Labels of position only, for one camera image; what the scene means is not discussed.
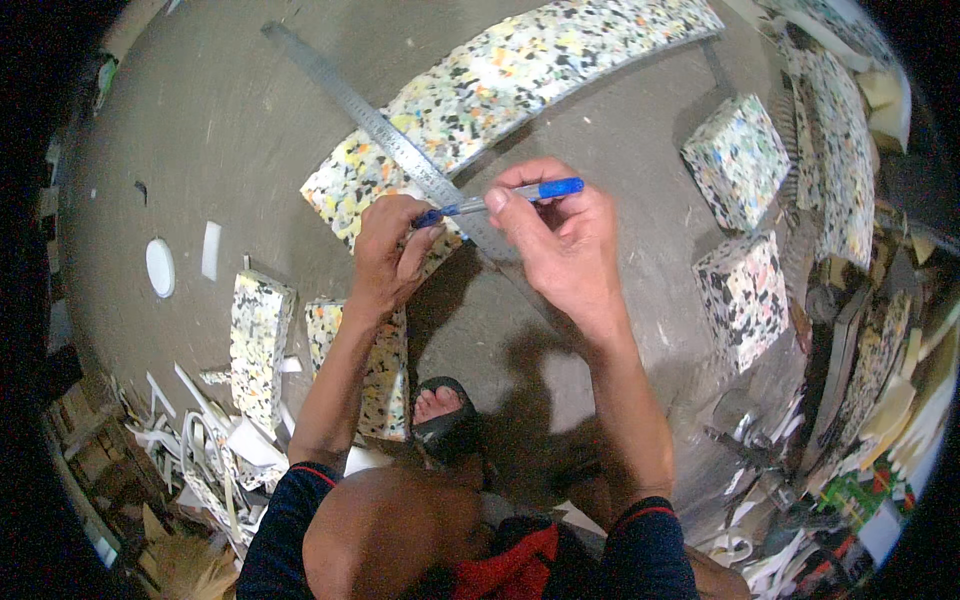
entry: right hand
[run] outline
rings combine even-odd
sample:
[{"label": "right hand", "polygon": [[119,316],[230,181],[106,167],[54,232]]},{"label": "right hand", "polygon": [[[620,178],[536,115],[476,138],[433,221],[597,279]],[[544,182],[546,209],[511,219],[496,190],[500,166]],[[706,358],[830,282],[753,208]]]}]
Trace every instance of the right hand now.
[{"label": "right hand", "polygon": [[530,285],[565,312],[588,340],[611,333],[613,317],[626,314],[616,263],[613,198],[589,183],[583,191],[551,204],[561,221],[554,230],[530,201],[510,188],[576,177],[577,172],[547,156],[504,171],[484,197],[491,223],[507,234],[523,258]]}]

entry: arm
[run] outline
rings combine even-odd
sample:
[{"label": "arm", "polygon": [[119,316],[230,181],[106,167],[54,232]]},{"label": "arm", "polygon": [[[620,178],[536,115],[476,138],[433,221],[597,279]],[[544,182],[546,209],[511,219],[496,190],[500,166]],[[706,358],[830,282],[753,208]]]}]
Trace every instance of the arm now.
[{"label": "arm", "polygon": [[383,196],[363,211],[353,289],[330,352],[307,394],[287,450],[290,464],[321,463],[343,473],[360,419],[360,386],[376,330],[417,288],[420,264],[444,226],[410,222],[430,208],[409,196]]},{"label": "arm", "polygon": [[[588,184],[538,210],[508,189],[574,176],[556,158],[531,160],[504,172],[485,201],[491,222],[523,257],[530,284],[587,341],[597,416],[613,446],[608,468],[628,475],[608,478],[617,516],[645,497],[669,497],[674,466],[670,430],[640,363],[620,288],[613,200]],[[544,220],[559,226],[551,230]],[[619,482],[622,490],[615,488]]]}]

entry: blue marker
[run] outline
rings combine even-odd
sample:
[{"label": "blue marker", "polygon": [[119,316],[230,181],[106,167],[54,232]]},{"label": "blue marker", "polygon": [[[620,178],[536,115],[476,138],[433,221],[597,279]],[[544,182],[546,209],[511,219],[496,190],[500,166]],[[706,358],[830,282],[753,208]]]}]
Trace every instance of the blue marker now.
[{"label": "blue marker", "polygon": [[[568,177],[565,180],[544,181],[523,187],[515,187],[514,192],[528,199],[530,202],[543,200],[544,198],[559,198],[576,194],[584,189],[584,181],[579,177]],[[414,219],[414,229],[428,228],[431,225],[438,224],[443,217],[452,217],[454,215],[469,215],[471,212],[480,212],[487,210],[487,205],[483,203],[483,196],[474,196],[467,198],[462,204],[448,204],[443,208],[431,208],[421,216]]]}]

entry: white oval piece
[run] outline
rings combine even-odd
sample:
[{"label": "white oval piece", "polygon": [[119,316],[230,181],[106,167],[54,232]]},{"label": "white oval piece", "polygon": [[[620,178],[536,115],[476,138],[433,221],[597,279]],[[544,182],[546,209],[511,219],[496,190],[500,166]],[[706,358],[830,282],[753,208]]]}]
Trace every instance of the white oval piece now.
[{"label": "white oval piece", "polygon": [[161,298],[170,298],[174,293],[174,256],[167,243],[160,238],[147,244],[147,275],[150,284]]}]

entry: fingernail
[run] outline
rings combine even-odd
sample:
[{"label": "fingernail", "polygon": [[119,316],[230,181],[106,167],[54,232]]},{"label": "fingernail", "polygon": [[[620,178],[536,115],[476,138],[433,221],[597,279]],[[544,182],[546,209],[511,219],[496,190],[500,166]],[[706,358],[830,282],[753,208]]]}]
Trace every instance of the fingernail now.
[{"label": "fingernail", "polygon": [[484,198],[484,202],[487,203],[487,209],[494,215],[503,210],[508,200],[510,200],[510,194],[502,187],[491,188]]}]

